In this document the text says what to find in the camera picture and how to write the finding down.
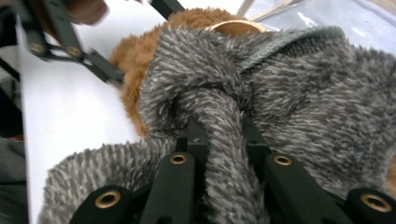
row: gray fuzzy fabric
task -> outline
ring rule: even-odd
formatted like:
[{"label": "gray fuzzy fabric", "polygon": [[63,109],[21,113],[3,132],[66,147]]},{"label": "gray fuzzy fabric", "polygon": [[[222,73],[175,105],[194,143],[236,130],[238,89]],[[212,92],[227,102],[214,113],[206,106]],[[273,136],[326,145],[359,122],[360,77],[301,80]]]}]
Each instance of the gray fuzzy fabric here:
[{"label": "gray fuzzy fabric", "polygon": [[388,192],[396,152],[396,59],[348,44],[336,27],[228,38],[164,30],[141,89],[149,136],[75,154],[49,172],[39,223],[67,223],[95,189],[148,183],[195,116],[210,139],[202,203],[211,223],[268,223],[245,151],[253,121],[326,190]]}]

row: stuffed animal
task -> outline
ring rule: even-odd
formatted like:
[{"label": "stuffed animal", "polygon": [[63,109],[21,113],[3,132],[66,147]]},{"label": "stuffed animal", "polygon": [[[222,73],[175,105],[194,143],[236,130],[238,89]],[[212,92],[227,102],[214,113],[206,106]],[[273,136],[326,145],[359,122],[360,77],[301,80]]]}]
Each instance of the stuffed animal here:
[{"label": "stuffed animal", "polygon": [[166,27],[210,29],[229,36],[254,34],[265,30],[259,24],[246,21],[226,10],[195,8],[172,15],[169,21],[141,36],[131,35],[122,39],[109,60],[125,74],[121,100],[140,136],[146,136],[147,127],[139,115],[139,89],[154,57],[161,30]]}]

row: knit fabric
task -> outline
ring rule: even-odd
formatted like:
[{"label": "knit fabric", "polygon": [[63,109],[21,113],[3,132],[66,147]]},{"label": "knit fabric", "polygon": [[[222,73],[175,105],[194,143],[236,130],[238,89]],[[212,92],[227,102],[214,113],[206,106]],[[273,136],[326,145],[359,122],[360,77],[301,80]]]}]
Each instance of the knit fabric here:
[{"label": "knit fabric", "polygon": [[164,30],[140,94],[148,137],[103,146],[49,171],[39,223],[66,223],[95,189],[153,180],[195,116],[209,137],[205,222],[268,223],[242,133],[253,117],[270,148],[296,157],[326,190],[387,192],[396,147],[396,59],[348,44],[336,27],[229,38]]}]

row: metal rivet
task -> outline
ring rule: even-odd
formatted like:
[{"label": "metal rivet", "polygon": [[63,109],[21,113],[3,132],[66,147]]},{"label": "metal rivet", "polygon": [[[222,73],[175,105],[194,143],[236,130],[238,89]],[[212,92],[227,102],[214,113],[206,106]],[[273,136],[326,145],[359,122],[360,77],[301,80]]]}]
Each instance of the metal rivet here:
[{"label": "metal rivet", "polygon": [[[104,200],[105,197],[111,197],[112,199],[107,201]],[[120,199],[121,195],[118,191],[109,190],[108,192],[105,192],[96,198],[95,206],[98,208],[109,208],[112,207],[114,204],[118,203]]]},{"label": "metal rivet", "polygon": [[81,50],[76,49],[76,48],[74,48],[74,47],[68,47],[68,48],[67,48],[67,51],[68,51],[71,55],[74,55],[74,56],[79,56],[79,55],[81,54]]},{"label": "metal rivet", "polygon": [[171,162],[176,165],[183,164],[186,161],[187,161],[187,157],[184,155],[178,154],[178,155],[171,157]]},{"label": "metal rivet", "polygon": [[361,195],[361,201],[378,212],[387,213],[392,210],[392,207],[387,201],[374,194],[365,193]]},{"label": "metal rivet", "polygon": [[285,156],[276,156],[274,157],[274,161],[279,165],[291,165],[291,159]]},{"label": "metal rivet", "polygon": [[32,51],[35,51],[35,52],[41,53],[41,52],[44,51],[44,47],[41,46],[41,45],[38,45],[38,44],[36,44],[36,43],[30,43],[30,44],[29,44],[29,47],[30,47],[30,49],[31,49]]}]

